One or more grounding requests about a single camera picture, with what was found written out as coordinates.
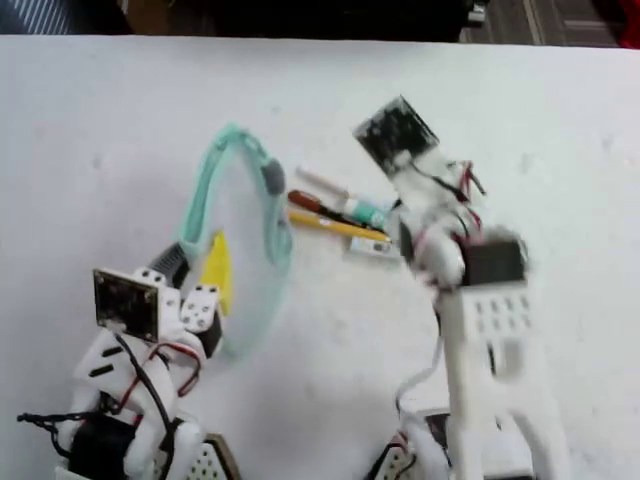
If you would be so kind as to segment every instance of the yellow pencil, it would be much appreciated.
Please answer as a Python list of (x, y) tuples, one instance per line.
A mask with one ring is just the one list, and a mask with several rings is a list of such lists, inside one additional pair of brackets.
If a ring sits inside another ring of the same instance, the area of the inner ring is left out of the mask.
[(298, 210), (289, 210), (289, 220), (300, 225), (329, 230), (349, 237), (369, 238), (379, 242), (391, 241), (391, 239), (384, 233), (376, 232), (375, 230), (367, 230), (366, 228), (354, 227), (353, 225), (347, 225), (342, 222), (334, 222), (333, 220), (328, 220), (326, 218), (300, 212)]

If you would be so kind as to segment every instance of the yellow object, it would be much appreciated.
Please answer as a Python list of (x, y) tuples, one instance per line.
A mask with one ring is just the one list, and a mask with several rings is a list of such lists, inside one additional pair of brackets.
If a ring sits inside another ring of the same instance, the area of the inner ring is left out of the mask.
[(211, 251), (202, 267), (200, 283), (218, 287), (220, 309), (225, 316), (231, 313), (231, 303), (233, 302), (231, 270), (231, 255), (227, 248), (227, 240), (224, 233), (216, 233), (213, 237)]
[(333, 220), (328, 220), (326, 218), (300, 212), (298, 210), (289, 210), (289, 220), (293, 223), (321, 228), (323, 230), (329, 230), (349, 237), (362, 237), (370, 240), (378, 240), (380, 242), (391, 241), (391, 239), (384, 233), (376, 232), (375, 230), (367, 230), (366, 228), (354, 227), (353, 225), (348, 225), (346, 223), (334, 222)]

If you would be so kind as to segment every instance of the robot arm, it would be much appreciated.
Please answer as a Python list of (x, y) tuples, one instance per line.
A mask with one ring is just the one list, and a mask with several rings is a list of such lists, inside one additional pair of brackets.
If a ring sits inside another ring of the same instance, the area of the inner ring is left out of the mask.
[[(416, 456), (406, 478), (566, 480), (568, 451), (528, 295), (526, 249), (504, 228), (483, 228), (468, 207), (450, 202), (407, 222), (412, 266), (438, 292), (450, 414), (436, 441), (424, 415), (403, 410), (397, 397)], [(435, 364), (437, 356), (412, 383)], [(372, 478), (385, 475), (394, 478), (394, 470)]]
[[(159, 478), (186, 477), (205, 432), (179, 414), (178, 398), (221, 345), (219, 299), (226, 294), (198, 283), (183, 299), (179, 287), (187, 271), (177, 244), (132, 275), (94, 271), (101, 329), (74, 371), (71, 411), (81, 413), (57, 416), (66, 421), (52, 432), (67, 457), (59, 478), (150, 479), (163, 450)], [(212, 278), (210, 269), (205, 273)], [(192, 369), (186, 380), (173, 373), (180, 364)]]

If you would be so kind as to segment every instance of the table surface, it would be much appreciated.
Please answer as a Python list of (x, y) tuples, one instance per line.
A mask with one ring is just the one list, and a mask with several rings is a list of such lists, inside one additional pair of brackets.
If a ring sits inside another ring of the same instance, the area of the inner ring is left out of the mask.
[[(215, 132), (245, 125), (289, 174), (304, 162), (390, 199), (351, 131), (398, 94), (529, 243), (574, 478), (640, 477), (637, 52), (2, 37), (0, 64), (2, 478), (50, 478), (48, 435), (15, 415), (66, 411), (96, 332), (91, 269), (166, 245)], [(330, 234), (295, 240), (260, 347), (184, 406), (244, 478), (361, 478), (396, 428), (394, 389), (431, 356), (432, 294)], [(442, 368), (411, 401), (446, 405)]]

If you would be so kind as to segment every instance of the black wire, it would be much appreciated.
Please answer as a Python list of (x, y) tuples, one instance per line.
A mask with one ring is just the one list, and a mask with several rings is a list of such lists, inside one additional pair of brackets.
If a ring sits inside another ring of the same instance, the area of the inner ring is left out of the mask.
[(38, 428), (42, 428), (46, 430), (51, 435), (51, 443), (53, 444), (53, 448), (56, 450), (58, 455), (61, 457), (69, 458), (71, 453), (62, 448), (60, 443), (58, 442), (58, 427), (57, 423), (65, 422), (67, 420), (79, 421), (86, 420), (90, 417), (96, 415), (102, 415), (105, 412), (110, 411), (110, 408), (107, 404), (107, 399), (104, 395), (100, 396), (100, 403), (98, 404), (97, 410), (87, 411), (87, 412), (73, 412), (73, 413), (54, 413), (51, 415), (37, 415), (34, 413), (23, 413), (22, 415), (18, 415), (16, 420), (18, 422), (26, 422), (35, 425)]
[(464, 220), (462, 220), (462, 217), (460, 215), (458, 215), (457, 212), (453, 212), (453, 214), (456, 216), (456, 218), (458, 220), (460, 220), (460, 224), (462, 225), (462, 228), (464, 230), (464, 236), (465, 238), (469, 238), (469, 229), (467, 228), (467, 224), (464, 223)]
[(436, 177), (435, 175), (430, 175), (427, 172), (423, 172), (413, 162), (410, 162), (409, 165), (411, 165), (411, 168), (413, 168), (416, 171), (416, 173), (418, 173), (419, 175), (423, 176), (424, 178), (428, 178), (429, 180), (435, 182), (437, 185), (439, 185), (440, 187), (444, 188), (448, 192), (453, 193), (455, 195), (456, 199), (459, 202), (468, 202), (469, 201), (469, 198), (459, 188), (456, 188), (453, 185), (449, 185), (447, 182), (442, 180), (440, 177)]
[(416, 464), (418, 457), (416, 457), (416, 454), (414, 453), (411, 456), (411, 461), (402, 469), (400, 470), (397, 474), (396, 474), (396, 478), (395, 480), (400, 480), (400, 477), (402, 475), (404, 475), (405, 473), (407, 473), (409, 470), (411, 470), (411, 468)]
[(487, 194), (487, 191), (482, 187), (480, 180), (478, 180), (478, 177), (476, 177), (473, 172), (469, 172), (469, 178), (471, 178), (471, 181), (476, 185), (476, 188), (482, 195)]
[(167, 409), (164, 408), (162, 399), (160, 398), (160, 395), (158, 395), (158, 391), (153, 386), (153, 383), (151, 382), (151, 379), (147, 375), (147, 372), (145, 372), (142, 366), (140, 366), (138, 359), (131, 351), (131, 347), (129, 347), (127, 342), (125, 342), (124, 339), (117, 333), (113, 332), (113, 336), (115, 337), (116, 341), (122, 346), (122, 348), (124, 348), (124, 351), (127, 352), (127, 355), (129, 356), (129, 361), (131, 362), (131, 365), (133, 365), (133, 369), (136, 371), (137, 377), (140, 379), (140, 382), (142, 382), (142, 384), (145, 386), (145, 388), (149, 392), (149, 395), (151, 395), (151, 398), (153, 399), (153, 402), (158, 407), (158, 411), (160, 412), (160, 416), (162, 417), (162, 423), (164, 424), (164, 428), (167, 431), (168, 446), (167, 446), (167, 460), (164, 462), (164, 465), (162, 466), (162, 472), (160, 473), (159, 479), (165, 480), (167, 478), (167, 475), (169, 474), (169, 468), (171, 467), (171, 463), (173, 462), (173, 455), (175, 453), (175, 439), (173, 437), (174, 431), (173, 431), (173, 427), (171, 426), (171, 420), (169, 420), (169, 414), (167, 413)]

